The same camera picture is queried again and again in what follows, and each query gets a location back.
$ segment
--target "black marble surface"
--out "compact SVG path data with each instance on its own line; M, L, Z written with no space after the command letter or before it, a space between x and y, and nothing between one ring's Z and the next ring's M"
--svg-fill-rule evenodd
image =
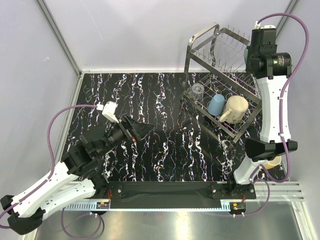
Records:
M206 73L190 73L192 85ZM137 143L124 141L105 155L108 181L223 181L245 156L245 139L259 136L258 115L237 143L187 102L181 103L183 73L85 74L77 104L117 103L116 116L155 125ZM100 112L75 109L64 152L98 124ZM282 178L280 166L270 173Z

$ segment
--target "reflective metal surface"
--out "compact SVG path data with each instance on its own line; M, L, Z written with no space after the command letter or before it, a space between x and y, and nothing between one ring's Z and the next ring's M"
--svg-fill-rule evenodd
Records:
M260 206L248 202L247 212ZM84 212L65 212L68 225ZM96 240L301 240L293 208L286 202L270 202L265 210L250 217L224 217L227 213L205 212L107 212L102 216L104 230ZM67 230L86 237L98 220L87 216ZM36 240L69 240L61 230L61 212L39 227Z

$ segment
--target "white wall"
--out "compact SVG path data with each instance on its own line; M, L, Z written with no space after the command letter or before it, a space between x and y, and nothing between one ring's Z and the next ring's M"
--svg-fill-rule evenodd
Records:
M305 0L301 1L294 11L308 26L310 43L304 62L289 86L288 119L291 137L298 141L298 150L291 154L291 178L299 181L301 185L313 226L320 237L319 9L320 1ZM292 63L296 65L305 44L305 34L299 23L289 20L277 44L278 51L290 53Z
M76 82L34 0L0 1L0 198L16 195L49 169L47 126ZM52 129L53 147L63 116ZM6 217L1 224L8 225ZM1 239L18 239L0 230Z
M217 22L249 36L258 19L283 12L289 0L46 2L82 70L116 71L183 70L193 34Z

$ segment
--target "metal dish rack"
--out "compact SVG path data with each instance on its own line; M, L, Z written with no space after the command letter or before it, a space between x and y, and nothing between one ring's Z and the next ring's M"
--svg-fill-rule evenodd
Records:
M213 35L203 40L196 47L194 42L213 30ZM199 112L208 117L213 123L224 130L236 143L243 135L249 125L262 109L260 90L256 79L246 73L244 51L250 41L245 35L240 35L227 27L220 29L217 23L203 29L190 38L184 66L186 78L182 83L181 100L187 100ZM210 73L200 79L197 83L204 86L203 99L196 101L190 99L187 92L191 87L189 84L190 59L206 68ZM239 95L247 99L249 109L242 121L237 124L219 122L219 116L208 113L208 105L215 94L222 94L226 100L232 95Z

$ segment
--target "yellow cup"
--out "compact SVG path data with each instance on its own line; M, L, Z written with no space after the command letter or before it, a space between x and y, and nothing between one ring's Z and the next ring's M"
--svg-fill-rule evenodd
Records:
M266 169L272 169L281 163L281 156L276 156L272 161L268 161L265 166Z

